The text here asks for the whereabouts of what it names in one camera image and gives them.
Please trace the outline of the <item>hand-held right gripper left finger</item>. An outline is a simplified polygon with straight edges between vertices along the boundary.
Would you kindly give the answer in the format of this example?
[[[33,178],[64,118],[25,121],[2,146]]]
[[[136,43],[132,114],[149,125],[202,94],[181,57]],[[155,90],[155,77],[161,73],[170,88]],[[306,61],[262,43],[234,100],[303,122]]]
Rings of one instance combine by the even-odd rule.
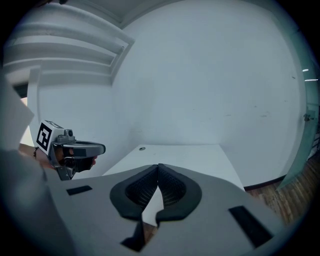
[[[158,165],[152,165],[139,173],[117,183],[110,191],[109,197],[119,215],[136,221],[131,237],[121,244],[139,252],[145,246],[142,213],[152,199],[158,187]]]

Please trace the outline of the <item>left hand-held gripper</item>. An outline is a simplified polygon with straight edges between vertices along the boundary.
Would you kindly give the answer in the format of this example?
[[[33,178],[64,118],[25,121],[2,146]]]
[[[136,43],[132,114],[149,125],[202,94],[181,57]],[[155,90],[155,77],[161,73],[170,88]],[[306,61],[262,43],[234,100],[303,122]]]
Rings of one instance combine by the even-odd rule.
[[[42,120],[36,145],[47,156],[62,181],[71,180],[76,173],[90,170],[94,158],[106,152],[105,145],[77,140],[71,129],[49,120]]]

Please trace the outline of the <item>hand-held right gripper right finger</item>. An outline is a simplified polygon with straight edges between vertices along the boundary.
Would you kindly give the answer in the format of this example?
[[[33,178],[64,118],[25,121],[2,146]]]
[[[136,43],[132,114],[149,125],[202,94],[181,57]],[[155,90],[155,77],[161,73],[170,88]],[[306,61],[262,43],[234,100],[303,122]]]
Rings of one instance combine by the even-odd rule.
[[[159,225],[161,222],[185,219],[200,203],[201,187],[191,178],[164,164],[158,164],[157,176],[163,209],[156,213],[156,223]]]

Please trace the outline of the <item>person's left forearm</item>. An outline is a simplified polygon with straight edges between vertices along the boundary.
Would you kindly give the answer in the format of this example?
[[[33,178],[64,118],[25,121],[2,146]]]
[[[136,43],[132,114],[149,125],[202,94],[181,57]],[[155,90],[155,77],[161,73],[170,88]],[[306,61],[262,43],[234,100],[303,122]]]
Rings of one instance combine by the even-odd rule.
[[[48,156],[38,147],[29,146],[23,143],[19,144],[19,152],[36,160],[43,168],[56,170],[50,163]]]

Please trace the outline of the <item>person's left hand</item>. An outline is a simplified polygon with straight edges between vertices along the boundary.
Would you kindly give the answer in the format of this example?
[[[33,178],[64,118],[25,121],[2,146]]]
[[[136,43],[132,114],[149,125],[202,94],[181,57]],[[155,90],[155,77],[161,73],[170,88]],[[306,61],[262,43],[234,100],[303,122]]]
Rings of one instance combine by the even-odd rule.
[[[96,164],[97,156],[77,158],[72,147],[57,147],[54,153],[58,164],[71,174],[88,171]]]

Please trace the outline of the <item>white table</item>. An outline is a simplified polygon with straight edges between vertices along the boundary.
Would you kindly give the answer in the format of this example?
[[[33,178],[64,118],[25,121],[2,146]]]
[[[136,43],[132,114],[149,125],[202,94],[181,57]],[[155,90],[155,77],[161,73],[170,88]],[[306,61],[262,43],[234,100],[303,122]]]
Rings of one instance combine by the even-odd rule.
[[[244,186],[227,155],[218,144],[214,145],[140,145],[116,163],[104,176],[109,176],[142,166],[168,164],[201,174],[226,180],[242,191]],[[101,203],[103,218],[119,217],[112,203]],[[156,213],[164,209],[160,189],[157,188],[149,204],[142,212],[142,220],[156,225]]]

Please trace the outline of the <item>black-framed window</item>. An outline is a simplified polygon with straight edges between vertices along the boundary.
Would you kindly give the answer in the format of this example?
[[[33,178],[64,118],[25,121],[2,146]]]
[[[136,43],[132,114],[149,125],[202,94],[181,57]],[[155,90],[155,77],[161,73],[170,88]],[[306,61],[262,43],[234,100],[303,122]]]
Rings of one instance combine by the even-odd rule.
[[[18,94],[20,102],[28,108],[28,83],[14,85],[13,89]]]

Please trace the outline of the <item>frosted glass door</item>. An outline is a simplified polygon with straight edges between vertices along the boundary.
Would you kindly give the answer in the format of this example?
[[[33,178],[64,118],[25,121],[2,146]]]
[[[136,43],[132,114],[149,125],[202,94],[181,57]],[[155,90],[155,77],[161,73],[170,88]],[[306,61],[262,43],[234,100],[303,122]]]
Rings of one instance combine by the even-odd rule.
[[[311,50],[307,39],[300,29],[289,36],[293,43],[294,53],[298,58],[297,80],[300,90],[300,111],[297,124],[303,128],[298,136],[298,148],[288,172],[277,190],[280,191],[292,183],[302,173],[312,151],[319,122],[319,86],[320,66]],[[309,114],[314,120],[304,121],[304,114]]]

